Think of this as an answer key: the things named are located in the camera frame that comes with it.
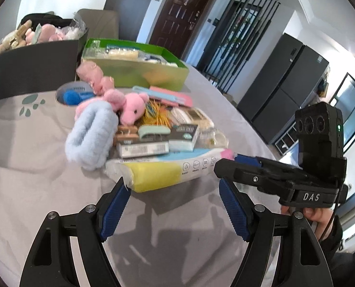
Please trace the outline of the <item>person's right hand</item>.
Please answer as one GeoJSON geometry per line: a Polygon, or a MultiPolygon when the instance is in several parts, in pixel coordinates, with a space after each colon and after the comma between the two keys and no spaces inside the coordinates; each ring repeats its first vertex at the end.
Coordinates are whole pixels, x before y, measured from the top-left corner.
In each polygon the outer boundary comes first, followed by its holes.
{"type": "Polygon", "coordinates": [[[333,210],[328,208],[304,208],[300,211],[307,219],[315,221],[318,224],[326,225],[329,223],[329,220],[332,220],[333,210]]]}

